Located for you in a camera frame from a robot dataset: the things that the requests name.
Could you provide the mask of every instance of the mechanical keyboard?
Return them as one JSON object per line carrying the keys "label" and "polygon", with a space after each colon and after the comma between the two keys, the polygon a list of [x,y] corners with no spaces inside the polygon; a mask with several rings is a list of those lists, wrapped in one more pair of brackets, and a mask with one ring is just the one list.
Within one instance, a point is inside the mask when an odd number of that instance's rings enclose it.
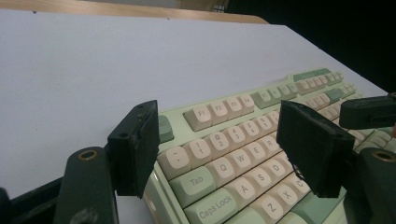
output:
{"label": "mechanical keyboard", "polygon": [[[276,142],[281,100],[338,124],[340,105],[361,98],[327,68],[160,113],[160,153],[144,199],[156,223],[346,223],[341,190],[320,199]],[[391,128],[348,130],[354,149],[396,148]]]}

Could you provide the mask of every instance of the dark background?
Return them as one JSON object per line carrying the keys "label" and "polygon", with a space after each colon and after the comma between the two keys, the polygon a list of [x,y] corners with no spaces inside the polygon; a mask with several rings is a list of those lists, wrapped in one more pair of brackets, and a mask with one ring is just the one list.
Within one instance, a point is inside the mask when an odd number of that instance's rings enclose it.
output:
{"label": "dark background", "polygon": [[396,91],[396,7],[390,2],[230,0],[225,12],[287,25],[384,91]]}

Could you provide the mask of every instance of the green keyboard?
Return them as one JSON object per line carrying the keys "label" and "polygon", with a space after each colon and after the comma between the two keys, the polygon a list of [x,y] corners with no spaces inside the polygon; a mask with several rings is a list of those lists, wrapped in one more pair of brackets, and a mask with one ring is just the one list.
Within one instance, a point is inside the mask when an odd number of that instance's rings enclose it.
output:
{"label": "green keyboard", "polygon": [[[160,153],[144,199],[156,223],[347,223],[346,191],[320,199],[276,142],[281,100],[338,124],[340,105],[361,98],[327,68],[160,113]],[[391,128],[348,130],[355,150],[396,146]]]}

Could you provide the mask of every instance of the keyboard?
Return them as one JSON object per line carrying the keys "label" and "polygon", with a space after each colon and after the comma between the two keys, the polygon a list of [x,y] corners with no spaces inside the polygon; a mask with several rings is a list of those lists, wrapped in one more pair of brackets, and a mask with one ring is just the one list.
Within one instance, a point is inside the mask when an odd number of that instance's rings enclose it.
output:
{"label": "keyboard", "polygon": [[[281,100],[338,124],[361,98],[343,74],[320,68],[262,88],[160,112],[160,153],[144,199],[156,223],[347,223],[344,189],[316,197],[276,142]],[[348,130],[354,150],[396,148],[391,128]]]}

